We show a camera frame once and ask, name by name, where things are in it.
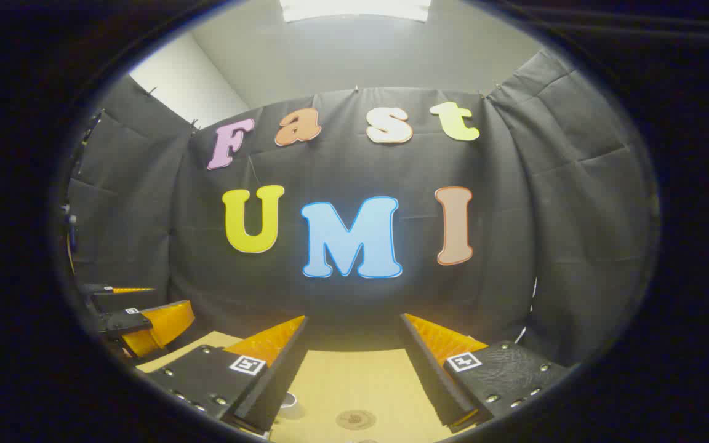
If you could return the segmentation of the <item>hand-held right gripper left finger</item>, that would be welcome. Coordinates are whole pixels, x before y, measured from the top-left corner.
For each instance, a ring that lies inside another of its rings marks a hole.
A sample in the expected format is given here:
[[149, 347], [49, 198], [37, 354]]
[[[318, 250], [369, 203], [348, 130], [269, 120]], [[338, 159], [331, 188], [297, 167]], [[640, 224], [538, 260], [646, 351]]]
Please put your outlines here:
[[147, 376], [211, 420], [269, 431], [308, 351], [305, 315], [202, 315], [190, 328], [236, 337], [230, 345], [194, 345]]

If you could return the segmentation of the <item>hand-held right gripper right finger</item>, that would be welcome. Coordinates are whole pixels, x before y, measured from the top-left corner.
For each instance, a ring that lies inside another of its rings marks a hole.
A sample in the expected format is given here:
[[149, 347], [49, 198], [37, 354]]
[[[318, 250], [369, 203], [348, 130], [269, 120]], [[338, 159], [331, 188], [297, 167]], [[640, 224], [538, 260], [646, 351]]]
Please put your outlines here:
[[452, 432], [522, 409], [571, 371], [512, 340], [484, 344], [411, 314], [399, 315], [399, 334], [425, 395]]

